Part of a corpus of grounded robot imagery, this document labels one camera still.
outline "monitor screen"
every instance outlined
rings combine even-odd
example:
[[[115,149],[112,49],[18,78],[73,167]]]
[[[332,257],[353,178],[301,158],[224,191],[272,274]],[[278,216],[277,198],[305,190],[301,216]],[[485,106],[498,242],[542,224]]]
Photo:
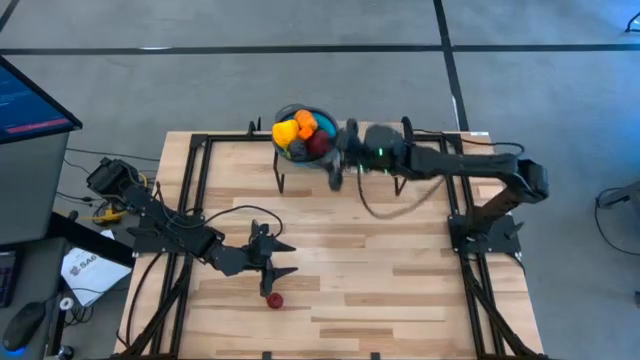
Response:
[[[6,60],[0,65],[0,143],[77,128],[77,119],[24,74]]]

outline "red ball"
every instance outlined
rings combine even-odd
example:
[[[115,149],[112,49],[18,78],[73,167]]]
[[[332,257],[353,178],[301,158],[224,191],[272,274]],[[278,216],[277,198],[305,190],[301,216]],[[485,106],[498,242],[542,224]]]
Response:
[[[329,133],[324,130],[317,130],[307,140],[307,151],[312,159],[317,159],[331,150]]]
[[[267,296],[267,305],[274,310],[280,309],[284,305],[284,299],[280,294],[273,293]]]

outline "concrete floor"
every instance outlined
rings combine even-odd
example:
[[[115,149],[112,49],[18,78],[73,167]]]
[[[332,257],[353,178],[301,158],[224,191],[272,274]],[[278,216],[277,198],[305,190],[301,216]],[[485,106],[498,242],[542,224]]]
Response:
[[[640,11],[631,0],[444,3],[458,45],[640,42],[640,34],[621,32]],[[439,42],[433,4],[419,0],[21,0],[0,33],[0,48]],[[340,119],[408,115],[421,128],[457,129],[437,52],[8,59],[84,122],[73,147],[159,157],[167,131],[245,129],[258,116],[269,124],[291,102]],[[471,130],[519,141],[549,169],[551,197],[515,211],[526,223],[520,238],[546,353],[637,359],[640,258],[602,241],[593,198],[640,179],[640,52],[457,53],[455,60]],[[67,159],[91,169],[100,157]],[[89,194],[84,178],[65,167],[60,191]],[[640,252],[628,206],[601,219],[612,241]],[[117,237],[131,241],[122,229]],[[65,332],[79,358],[110,354],[124,299],[106,295],[90,323]]]

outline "orange toy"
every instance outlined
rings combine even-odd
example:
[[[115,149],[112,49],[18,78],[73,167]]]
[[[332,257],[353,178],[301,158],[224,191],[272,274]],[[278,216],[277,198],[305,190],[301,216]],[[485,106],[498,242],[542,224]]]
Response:
[[[313,133],[318,128],[318,123],[316,122],[316,119],[313,118],[313,114],[309,110],[298,110],[293,118],[298,122],[300,129],[310,128],[311,133]]]
[[[282,149],[286,150],[289,144],[298,137],[299,131],[300,127],[297,121],[287,120],[273,124],[271,134],[273,141]]]
[[[302,128],[298,131],[298,137],[302,140],[307,140],[313,135],[313,129],[310,127]]]

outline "wooden tabletop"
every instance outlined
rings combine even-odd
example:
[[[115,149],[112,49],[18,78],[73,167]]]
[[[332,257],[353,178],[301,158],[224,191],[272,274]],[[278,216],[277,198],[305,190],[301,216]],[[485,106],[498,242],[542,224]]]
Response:
[[[191,134],[167,134],[157,179],[170,207],[178,203]],[[486,134],[463,136],[488,141]],[[492,149],[465,144],[465,152],[490,153]],[[252,204],[282,218],[285,231],[279,239],[297,251],[277,253],[273,262],[278,267],[299,267],[275,283],[274,291],[283,295],[285,305],[280,310],[267,307],[259,296],[259,273],[225,278],[196,262],[181,358],[260,358],[263,351],[272,351],[276,359],[369,358],[371,352],[387,359],[475,358],[460,264],[450,248],[446,226],[450,210],[445,184],[417,210],[385,221],[365,211],[353,177],[345,177],[342,191],[334,193],[325,174],[287,172],[284,194],[280,194],[272,161],[269,142],[215,144],[204,207],[209,216]],[[502,189],[497,180],[470,180],[477,204]],[[187,207],[193,204],[196,182],[194,176]],[[396,197],[392,178],[363,178],[366,198],[379,212],[412,203],[435,182],[409,182]],[[253,210],[221,216],[211,225],[226,233],[228,245],[240,246],[247,242],[252,219],[269,223],[277,231],[269,215]],[[136,262],[121,334],[133,292],[151,258],[144,255]],[[506,255],[487,258],[499,310],[525,344],[541,352],[522,269]],[[140,292],[133,337],[157,309],[165,264],[166,255]],[[487,318],[481,313],[486,347],[492,351]],[[173,310],[167,319],[163,351],[169,348]]]

